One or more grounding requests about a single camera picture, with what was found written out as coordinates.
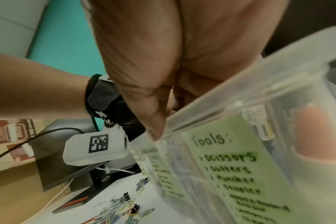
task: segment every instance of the cable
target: cable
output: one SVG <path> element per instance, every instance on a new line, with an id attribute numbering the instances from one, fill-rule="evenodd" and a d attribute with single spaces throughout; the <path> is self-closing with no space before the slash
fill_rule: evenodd
<path id="1" fill-rule="evenodd" d="M 10 153 L 11 151 L 16 150 L 17 148 L 19 148 L 20 146 L 24 145 L 25 143 L 28 143 L 28 142 L 30 142 L 30 141 L 32 141 L 32 140 L 34 140 L 34 139 L 36 139 L 36 138 L 38 138 L 40 136 L 46 135 L 48 133 L 51 133 L 51 132 L 54 132 L 54 131 L 60 131 L 60 130 L 75 130 L 75 131 L 78 131 L 81 134 L 84 134 L 84 131 L 82 131 L 82 130 L 80 130 L 78 128 L 57 128 L 57 129 L 53 129 L 53 130 L 49 130 L 49 131 L 44 131 L 44 132 L 41 132 L 40 134 L 37 134 L 34 137 L 31 137 L 31 138 L 25 140 L 24 142 L 19 143 L 19 144 L 15 145 L 14 147 L 8 149 L 4 153 L 0 154 L 0 158 L 2 158 L 3 156 L 5 156 L 6 154 Z"/>
<path id="2" fill-rule="evenodd" d="M 122 171 L 122 172 L 126 172 L 126 173 L 131 173 L 131 174 L 134 174 L 135 172 L 132 172 L 132 171 L 128 171 L 128 170 L 124 170 L 124 169 L 115 169 L 115 168 L 100 168 L 100 167 L 97 167 L 96 169 L 98 170 L 117 170 L 117 171 Z"/>
<path id="3" fill-rule="evenodd" d="M 37 214 L 39 214 L 40 212 L 42 212 L 45 208 L 47 208 L 60 194 L 62 194 L 68 187 L 69 185 L 72 183 L 73 179 L 67 184 L 67 186 L 65 188 L 63 188 L 53 199 L 51 199 L 49 201 L 49 203 L 47 203 L 45 205 L 45 207 L 43 207 L 40 211 L 38 211 L 35 215 L 31 216 L 30 218 L 28 218 L 27 220 L 25 220 L 24 222 L 22 222 L 21 224 L 29 221 L 30 219 L 32 219 L 34 216 L 36 216 Z"/>

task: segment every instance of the teal wall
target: teal wall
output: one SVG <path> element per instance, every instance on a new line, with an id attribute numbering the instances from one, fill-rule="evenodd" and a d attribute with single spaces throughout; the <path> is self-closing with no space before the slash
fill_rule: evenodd
<path id="1" fill-rule="evenodd" d="M 80 0 L 50 1 L 28 58 L 79 75 L 106 74 Z"/>

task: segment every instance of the hand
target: hand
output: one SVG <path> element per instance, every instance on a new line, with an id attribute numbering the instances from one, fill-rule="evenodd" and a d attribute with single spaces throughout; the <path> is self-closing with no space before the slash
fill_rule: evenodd
<path id="1" fill-rule="evenodd" d="M 153 140 L 179 110 L 260 55 L 288 0 L 88 0 L 110 78 Z"/>

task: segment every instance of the black wrist strap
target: black wrist strap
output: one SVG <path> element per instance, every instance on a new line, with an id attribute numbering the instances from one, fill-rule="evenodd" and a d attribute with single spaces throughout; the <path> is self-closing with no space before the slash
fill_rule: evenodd
<path id="1" fill-rule="evenodd" d="M 89 115 L 91 117 L 99 117 L 99 114 L 96 113 L 96 110 L 94 110 L 88 103 L 88 97 L 90 96 L 90 94 L 92 93 L 95 85 L 99 82 L 99 77 L 101 77 L 102 75 L 100 74 L 95 74 L 93 75 L 87 84 L 87 88 L 86 88 L 86 94 L 85 94 L 85 104 L 86 104 L 86 110 L 89 113 Z"/>

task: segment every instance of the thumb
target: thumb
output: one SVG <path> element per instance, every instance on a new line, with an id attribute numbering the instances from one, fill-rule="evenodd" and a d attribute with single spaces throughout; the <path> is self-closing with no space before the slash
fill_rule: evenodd
<path id="1" fill-rule="evenodd" d="M 149 137 L 153 141 L 159 140 L 165 127 L 171 87 L 161 86 L 154 90 L 121 85 L 117 87 L 130 110 L 146 128 Z"/>

